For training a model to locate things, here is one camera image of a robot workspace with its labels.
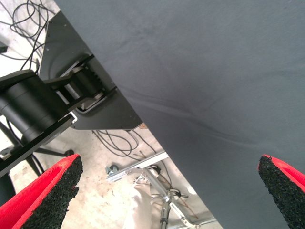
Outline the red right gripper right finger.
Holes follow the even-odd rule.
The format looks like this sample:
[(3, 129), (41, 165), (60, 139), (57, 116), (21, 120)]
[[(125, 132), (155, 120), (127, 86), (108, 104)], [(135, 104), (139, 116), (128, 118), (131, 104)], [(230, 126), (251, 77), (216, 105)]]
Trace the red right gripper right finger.
[(262, 155), (258, 173), (291, 229), (305, 227), (305, 175), (270, 155)]

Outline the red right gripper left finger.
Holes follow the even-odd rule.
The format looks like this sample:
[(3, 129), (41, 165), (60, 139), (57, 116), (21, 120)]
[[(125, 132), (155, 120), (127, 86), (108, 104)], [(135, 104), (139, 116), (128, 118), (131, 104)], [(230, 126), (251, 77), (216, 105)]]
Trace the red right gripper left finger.
[(74, 154), (58, 161), (0, 208), (2, 229), (59, 229), (75, 198), (83, 165)]

